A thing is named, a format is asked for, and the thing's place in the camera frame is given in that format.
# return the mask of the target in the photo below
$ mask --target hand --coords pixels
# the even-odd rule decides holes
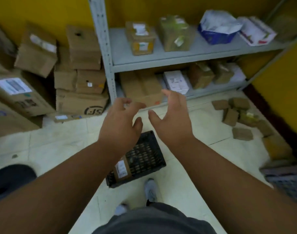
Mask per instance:
[[[148,118],[156,130],[159,138],[172,149],[195,138],[188,114],[185,96],[171,91],[162,90],[168,97],[168,110],[163,119],[153,111],[148,111]]]
[[[129,98],[117,98],[109,109],[100,130],[98,142],[114,150],[122,157],[136,145],[142,132],[142,119],[138,117],[132,126],[133,117],[146,108],[144,103],[132,103]]]

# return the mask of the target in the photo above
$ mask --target black plastic crate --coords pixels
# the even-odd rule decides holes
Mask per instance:
[[[132,177],[116,182],[114,172],[111,171],[106,176],[106,184],[110,188],[144,177],[166,166],[164,156],[152,130],[140,135],[135,147],[126,153],[126,158]]]

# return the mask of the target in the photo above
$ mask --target tiled floor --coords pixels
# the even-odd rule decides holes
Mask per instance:
[[[211,104],[213,100],[231,97],[245,97],[245,95],[242,92],[228,91],[189,100],[188,109],[193,131],[198,139],[223,157],[265,182],[258,170],[268,160],[267,151],[261,141],[261,133],[252,128],[254,140],[233,139],[232,128],[221,123],[222,111],[214,110]],[[252,103],[251,106],[250,111],[264,118]],[[154,110],[163,117],[167,107]],[[143,119],[143,132],[153,130],[148,120],[147,110],[138,114]],[[45,118],[44,128],[41,130],[2,137],[0,138],[0,168],[13,163],[28,164],[38,175],[41,175],[95,142],[104,117],[105,114],[63,124],[55,124]],[[236,126],[246,127],[239,123]],[[131,208],[144,206],[146,200],[143,185],[149,177],[154,178],[158,183],[159,201],[178,208],[187,216],[208,221],[218,234],[225,233],[182,165],[165,144],[159,138],[157,139],[167,166],[115,189],[109,189],[103,182],[70,233],[92,233],[98,226],[107,223],[115,207],[121,202],[129,203]]]

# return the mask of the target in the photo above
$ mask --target black object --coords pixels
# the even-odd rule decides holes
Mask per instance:
[[[166,166],[162,151],[152,130],[140,135],[135,147],[126,153],[126,158],[132,177],[117,182],[114,172],[111,171],[106,177],[106,184],[110,188],[144,177]]]
[[[27,165],[14,164],[0,169],[0,200],[36,178],[34,170]]]

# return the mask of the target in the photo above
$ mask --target dark baseboard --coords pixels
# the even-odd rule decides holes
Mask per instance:
[[[246,87],[243,91],[260,110],[260,112],[275,127],[275,129],[281,134],[285,141],[291,146],[294,151],[294,155],[297,157],[297,133],[291,129],[291,127],[282,117],[278,116],[271,110],[270,105],[252,84]]]

